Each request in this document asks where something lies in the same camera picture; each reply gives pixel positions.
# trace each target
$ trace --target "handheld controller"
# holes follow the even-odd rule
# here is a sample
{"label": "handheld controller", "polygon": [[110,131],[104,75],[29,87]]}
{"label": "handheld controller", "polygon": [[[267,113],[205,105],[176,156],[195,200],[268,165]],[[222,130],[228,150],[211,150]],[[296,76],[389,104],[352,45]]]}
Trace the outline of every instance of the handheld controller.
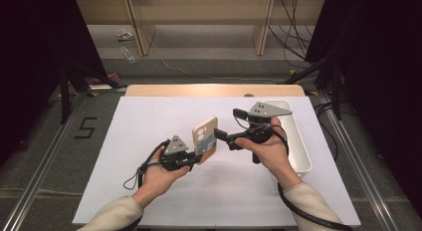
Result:
{"label": "handheld controller", "polygon": [[183,140],[175,135],[164,151],[159,156],[159,163],[168,171],[179,169],[188,165],[190,170],[195,163],[198,163],[202,154],[196,154],[194,151],[186,152],[188,147]]}
{"label": "handheld controller", "polygon": [[[273,126],[271,125],[271,117],[287,116],[291,114],[292,112],[288,110],[264,103],[256,103],[249,112],[233,109],[233,117],[236,119],[236,121],[238,121],[237,118],[239,118],[249,123],[249,127],[244,127],[245,131],[234,134],[227,134],[227,132],[215,128],[214,134],[216,138],[226,141],[230,150],[242,149],[242,147],[235,143],[237,138],[244,137],[255,143],[264,143],[270,139],[274,133]],[[258,156],[255,154],[253,154],[252,160],[254,163],[261,162]]]}

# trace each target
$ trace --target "white sleeve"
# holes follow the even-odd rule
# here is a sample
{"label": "white sleeve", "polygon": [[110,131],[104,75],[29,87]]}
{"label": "white sleeve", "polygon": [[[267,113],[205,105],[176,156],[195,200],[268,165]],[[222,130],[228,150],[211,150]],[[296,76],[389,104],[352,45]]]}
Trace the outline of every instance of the white sleeve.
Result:
{"label": "white sleeve", "polygon": [[103,207],[79,231],[118,230],[132,224],[143,214],[143,208],[132,197],[124,196]]}
{"label": "white sleeve", "polygon": [[[308,214],[320,219],[328,220],[335,223],[341,223],[338,216],[328,207],[322,196],[320,196],[320,194],[310,185],[304,182],[297,184],[287,190],[284,190],[284,194],[289,201],[291,201],[295,206],[307,212]],[[332,230],[320,226],[318,224],[314,224],[294,212],[292,213],[298,224],[299,230]]]}

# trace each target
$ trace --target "gray carpet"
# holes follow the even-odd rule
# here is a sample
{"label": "gray carpet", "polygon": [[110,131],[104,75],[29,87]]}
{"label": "gray carpet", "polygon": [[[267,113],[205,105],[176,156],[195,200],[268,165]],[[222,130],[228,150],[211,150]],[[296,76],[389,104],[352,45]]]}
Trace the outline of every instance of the gray carpet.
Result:
{"label": "gray carpet", "polygon": [[[171,67],[177,67],[189,73],[201,71],[201,74],[214,77],[247,79],[285,80],[290,77],[288,70],[291,68],[290,65],[282,61],[169,60],[165,62]],[[104,60],[104,64],[108,72],[120,72],[122,84],[274,83],[274,81],[239,79],[216,80],[184,75],[165,68],[160,60],[145,60],[133,65],[126,64],[121,60]],[[306,90],[312,91],[314,89],[312,82],[305,82],[302,85]],[[72,225],[73,215],[91,176],[121,96],[124,96],[124,93],[101,92],[97,97],[84,98],[21,230],[75,230],[77,228]],[[310,99],[314,106],[320,103],[319,97],[310,96]],[[32,173],[36,170],[58,129],[61,119],[61,103],[57,94],[52,95],[50,102],[52,106],[45,108],[43,115],[40,116],[31,135],[27,138],[29,148],[15,152],[0,169],[0,202],[2,204],[0,206],[0,222],[2,224],[7,220],[7,215],[16,203],[20,190],[28,184]],[[341,110],[342,122],[386,200],[399,230],[422,230],[421,219],[414,212],[384,162],[376,158],[377,150],[358,115],[353,114],[352,108],[342,108]],[[88,130],[80,130],[80,125],[85,117],[97,118],[86,121],[86,126],[94,127],[95,130],[91,138],[77,139],[76,136],[89,134]],[[329,132],[333,133],[327,116],[322,115],[320,118],[321,122],[328,127]],[[326,131],[324,134],[334,153],[334,143],[331,137]],[[336,164],[362,222],[361,227],[353,230],[382,230],[340,144],[338,144]]]}

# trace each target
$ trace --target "hand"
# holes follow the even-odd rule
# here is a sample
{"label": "hand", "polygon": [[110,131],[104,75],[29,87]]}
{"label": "hand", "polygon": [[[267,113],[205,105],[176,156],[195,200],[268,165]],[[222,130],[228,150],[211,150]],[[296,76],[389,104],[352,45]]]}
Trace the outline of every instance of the hand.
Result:
{"label": "hand", "polygon": [[[274,131],[284,136],[284,132],[280,128],[281,122],[277,117],[271,118],[271,124],[274,125]],[[285,145],[275,135],[272,135],[269,140],[261,144],[240,137],[236,139],[236,144],[254,152],[260,158],[263,165],[276,176],[283,189],[290,188],[302,182],[289,162]]]}
{"label": "hand", "polygon": [[[159,155],[163,150],[164,147],[160,148],[151,160],[159,159]],[[177,170],[168,171],[160,164],[150,165],[144,174],[142,186],[132,195],[132,198],[142,208],[145,208],[153,199],[164,194],[171,184],[184,176],[189,169],[189,166],[184,166]]]}

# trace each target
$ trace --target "black wall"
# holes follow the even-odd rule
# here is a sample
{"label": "black wall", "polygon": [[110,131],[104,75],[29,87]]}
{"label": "black wall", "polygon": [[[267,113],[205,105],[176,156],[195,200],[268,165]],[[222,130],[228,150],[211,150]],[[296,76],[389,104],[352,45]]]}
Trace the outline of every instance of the black wall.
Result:
{"label": "black wall", "polygon": [[373,0],[345,85],[385,162],[422,217],[422,0]]}
{"label": "black wall", "polygon": [[0,0],[0,165],[24,140],[59,84],[77,62],[106,75],[75,0]]}

